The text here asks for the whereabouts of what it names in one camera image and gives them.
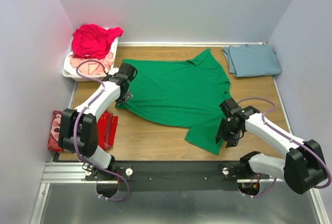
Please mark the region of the green t-shirt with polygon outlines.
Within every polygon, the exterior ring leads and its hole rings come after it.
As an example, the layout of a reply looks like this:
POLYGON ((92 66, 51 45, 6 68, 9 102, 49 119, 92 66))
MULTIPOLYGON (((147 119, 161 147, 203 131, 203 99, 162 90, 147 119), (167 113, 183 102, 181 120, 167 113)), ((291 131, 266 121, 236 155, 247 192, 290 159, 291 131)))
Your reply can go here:
POLYGON ((210 49, 186 61, 123 62, 138 74, 130 82, 133 96, 116 108, 158 124, 187 128, 186 141, 219 154, 223 142, 215 138, 225 116, 219 105, 231 97, 230 81, 210 49))

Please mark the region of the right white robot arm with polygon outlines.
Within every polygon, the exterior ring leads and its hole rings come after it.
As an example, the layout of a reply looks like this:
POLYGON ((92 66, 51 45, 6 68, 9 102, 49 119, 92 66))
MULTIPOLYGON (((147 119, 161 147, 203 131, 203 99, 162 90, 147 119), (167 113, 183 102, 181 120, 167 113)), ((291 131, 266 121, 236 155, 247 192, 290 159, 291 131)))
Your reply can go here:
POLYGON ((215 137, 217 142, 225 141, 227 147, 235 147, 244 133, 249 132, 282 156, 278 159, 252 151, 240 159, 235 169, 223 169, 224 175, 235 173, 244 178, 268 175, 283 180, 297 194, 331 185, 331 172, 317 141, 305 141, 286 132, 268 120, 265 113, 253 106, 242 108, 233 98, 224 100, 219 107, 224 117, 215 137))

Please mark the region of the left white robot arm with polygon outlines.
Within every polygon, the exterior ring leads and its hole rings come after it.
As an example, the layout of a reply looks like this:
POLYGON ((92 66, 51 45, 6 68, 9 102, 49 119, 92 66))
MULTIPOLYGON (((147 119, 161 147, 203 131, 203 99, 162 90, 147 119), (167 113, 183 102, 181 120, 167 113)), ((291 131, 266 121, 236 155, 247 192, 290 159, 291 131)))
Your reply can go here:
POLYGON ((133 65, 122 63, 118 72, 106 75, 103 80, 95 80, 100 86, 84 103, 62 111, 60 148, 93 166, 104 180, 116 176, 116 165, 114 156, 99 145, 97 122, 112 102, 122 104, 132 97, 129 84, 136 75, 137 69, 133 65))

